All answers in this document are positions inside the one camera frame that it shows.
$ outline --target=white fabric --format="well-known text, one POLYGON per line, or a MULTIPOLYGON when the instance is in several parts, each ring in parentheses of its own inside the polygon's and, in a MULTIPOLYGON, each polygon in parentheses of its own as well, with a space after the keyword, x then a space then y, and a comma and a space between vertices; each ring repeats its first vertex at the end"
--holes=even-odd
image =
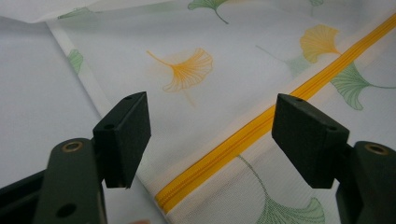
POLYGON ((60 142, 91 138, 99 116, 45 23, 0 18, 0 30, 2 188, 44 170, 60 142))
POLYGON ((2 0, 0 16, 29 23, 48 21, 78 8, 106 11, 138 7, 170 0, 2 0))

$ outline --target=fabric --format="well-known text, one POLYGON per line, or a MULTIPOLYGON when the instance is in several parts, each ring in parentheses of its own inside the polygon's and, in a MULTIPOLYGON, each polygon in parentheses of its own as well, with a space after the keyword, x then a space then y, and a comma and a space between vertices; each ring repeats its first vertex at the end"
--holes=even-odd
POLYGON ((100 12, 166 1, 169 0, 3 0, 0 2, 0 16, 34 23, 87 11, 100 12))
POLYGON ((241 139, 235 155, 214 149, 329 64, 343 69, 311 101, 351 131, 350 144, 396 146, 394 19, 378 42, 355 45, 395 12, 396 1, 194 0, 48 25, 101 115, 148 92, 152 138, 138 176, 170 222, 338 223, 337 184, 310 189, 269 134, 241 139))

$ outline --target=yellow ginkgo leaf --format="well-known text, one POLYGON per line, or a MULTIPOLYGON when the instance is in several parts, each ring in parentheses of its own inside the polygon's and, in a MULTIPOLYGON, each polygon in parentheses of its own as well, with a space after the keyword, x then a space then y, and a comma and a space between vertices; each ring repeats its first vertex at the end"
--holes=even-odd
POLYGON ((335 48, 334 39, 338 30, 326 25, 316 25, 305 31, 300 39, 304 57, 311 63, 318 61, 318 56, 324 53, 340 53, 335 48))
POLYGON ((196 49, 195 52, 181 63, 167 63, 151 52, 148 54, 173 70, 172 82, 163 87, 164 91, 181 91, 203 81, 207 74, 212 71, 212 57, 203 49, 196 49))

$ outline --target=zipper teeth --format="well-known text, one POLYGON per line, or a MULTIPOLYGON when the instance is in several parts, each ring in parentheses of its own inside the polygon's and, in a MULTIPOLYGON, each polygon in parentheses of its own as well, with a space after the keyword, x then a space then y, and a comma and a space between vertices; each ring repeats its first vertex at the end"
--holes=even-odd
POLYGON ((171 189, 166 191, 161 198, 158 197, 158 200, 157 200, 158 204, 159 205, 164 205, 167 202, 169 202, 169 200, 173 196, 175 196, 177 194, 177 190, 176 189, 181 189, 181 188, 185 187, 186 185, 190 184, 190 182, 193 179, 195 179, 196 176, 198 176, 199 174, 203 173, 208 168, 213 166, 215 163, 217 163, 218 161, 222 160, 225 156, 230 154, 230 151, 233 151, 233 149, 235 149, 236 147, 239 147, 241 145, 241 143, 244 142, 245 139, 249 138, 251 135, 253 135, 255 132, 257 132, 261 127, 265 127, 267 125, 272 125, 272 123, 269 123, 269 122, 272 121, 273 117, 274 117, 274 115, 272 117, 268 116, 268 117, 264 118, 264 121, 262 123, 260 123, 258 126, 252 127, 252 129, 247 134, 243 135, 241 138, 239 138, 238 140, 233 142, 229 147, 224 148, 224 150, 222 150, 222 152, 218 156, 216 156, 213 160, 205 162, 205 165, 203 165, 202 167, 196 169, 196 172, 194 172, 193 174, 189 175, 183 181, 178 182, 177 185, 175 185, 174 187, 172 187, 171 189))
MULTIPOLYGON (((355 43, 347 51, 345 51, 340 57, 338 57, 333 63, 328 65, 322 71, 315 76, 308 79, 302 86, 297 88, 291 93, 291 95, 308 100, 316 92, 318 92, 323 86, 325 86, 333 77, 341 72, 345 67, 352 63, 358 58, 366 49, 373 45, 379 38, 387 34, 396 25, 396 14, 393 14, 384 23, 375 28, 370 34, 365 36, 363 39, 355 43)), ((185 196, 195 189, 194 186, 183 192, 186 187, 189 187, 194 180, 196 180, 205 172, 209 171, 218 162, 226 159, 227 156, 232 154, 235 150, 242 152, 248 147, 241 150, 239 148, 246 140, 250 143, 254 143, 259 137, 254 136, 256 133, 262 131, 261 136, 269 132, 272 128, 272 121, 274 119, 275 106, 271 106, 260 114, 257 118, 252 120, 250 123, 245 125, 242 129, 234 133, 226 141, 221 143, 218 147, 209 152, 206 156, 201 158, 187 171, 191 171, 190 174, 182 173, 180 176, 171 181, 165 188, 163 188, 157 195, 156 200, 158 205, 163 209, 165 213, 169 212, 178 202, 180 202, 185 196)))

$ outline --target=green ginkgo leaf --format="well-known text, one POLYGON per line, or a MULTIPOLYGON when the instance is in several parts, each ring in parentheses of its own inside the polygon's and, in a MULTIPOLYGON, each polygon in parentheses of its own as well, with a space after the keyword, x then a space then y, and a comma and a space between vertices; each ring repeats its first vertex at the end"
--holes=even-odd
POLYGON ((75 70, 76 74, 79 73, 79 69, 81 68, 81 64, 83 61, 82 55, 78 52, 77 49, 72 49, 67 56, 70 64, 72 65, 73 69, 75 70))
POLYGON ((346 69, 334 77, 331 83, 344 97, 346 103, 356 110, 363 110, 363 106, 359 102, 359 94, 364 88, 395 89, 395 87, 380 87, 369 83, 361 76, 354 63, 351 63, 346 69))
POLYGON ((223 4, 224 2, 226 2, 227 0, 193 0, 191 3, 189 3, 189 10, 194 10, 198 7, 209 7, 212 8, 216 15, 218 15, 218 17, 224 21, 226 24, 228 24, 227 21, 225 21, 218 13, 218 7, 223 4))
POLYGON ((265 196, 265 205, 262 213, 257 220, 257 224, 273 224, 273 223, 292 223, 292 224, 324 224, 325 216, 323 208, 316 198, 312 198, 306 208, 290 208, 275 202, 268 194, 259 175, 253 169, 250 163, 241 155, 238 158, 249 168, 256 176, 265 196))
POLYGON ((318 7, 323 4, 323 0, 309 0, 313 7, 318 7))
POLYGON ((69 13, 66 13, 66 14, 64 14, 62 16, 59 16, 58 20, 64 19, 64 18, 69 18, 69 17, 75 17, 75 16, 86 14, 86 13, 89 13, 89 12, 91 12, 91 11, 87 7, 77 7, 73 11, 71 11, 69 13))
POLYGON ((299 55, 292 59, 283 60, 283 59, 277 58, 274 54, 268 52, 266 49, 260 47, 259 45, 256 45, 256 48, 264 51, 265 53, 269 54, 273 58, 285 63, 288 66, 289 70, 291 71, 291 75, 293 77, 299 76, 305 69, 307 69, 308 67, 310 67, 312 65, 312 63, 310 63, 303 55, 299 55))

